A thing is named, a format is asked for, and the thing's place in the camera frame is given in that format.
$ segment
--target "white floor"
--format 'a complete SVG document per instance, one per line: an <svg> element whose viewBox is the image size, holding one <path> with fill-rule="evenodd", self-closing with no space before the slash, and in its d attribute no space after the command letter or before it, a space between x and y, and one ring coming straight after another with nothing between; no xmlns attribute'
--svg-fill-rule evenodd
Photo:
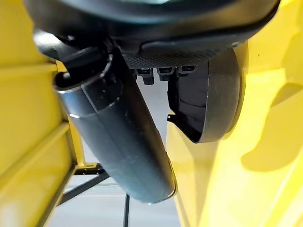
<svg viewBox="0 0 303 227"><path fill-rule="evenodd" d="M155 75L155 85L145 86L142 78L137 80L138 86L147 103L155 124L166 139L167 82L160 82ZM94 155L83 143L86 161L97 162ZM68 185L71 189L91 176L74 176ZM125 192L111 178L89 189L85 193L57 207L49 222L49 227L122 227L124 215ZM178 215L173 199L154 204L142 204L130 200L129 227L179 227Z"/></svg>

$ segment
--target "yellow machine body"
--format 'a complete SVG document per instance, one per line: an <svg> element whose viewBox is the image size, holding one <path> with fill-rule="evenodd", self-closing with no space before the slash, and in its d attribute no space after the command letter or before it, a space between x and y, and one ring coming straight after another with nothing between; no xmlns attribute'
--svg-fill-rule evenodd
<svg viewBox="0 0 303 227"><path fill-rule="evenodd" d="M193 144L168 124L181 224L303 226L303 0L282 0L235 51L242 94L231 131Z"/></svg>
<svg viewBox="0 0 303 227"><path fill-rule="evenodd" d="M168 123L167 151L183 227L303 225L303 0L235 50L242 71L235 124L193 144ZM46 223L75 168L79 134L52 90L54 72L32 42L21 0L0 1L0 226Z"/></svg>

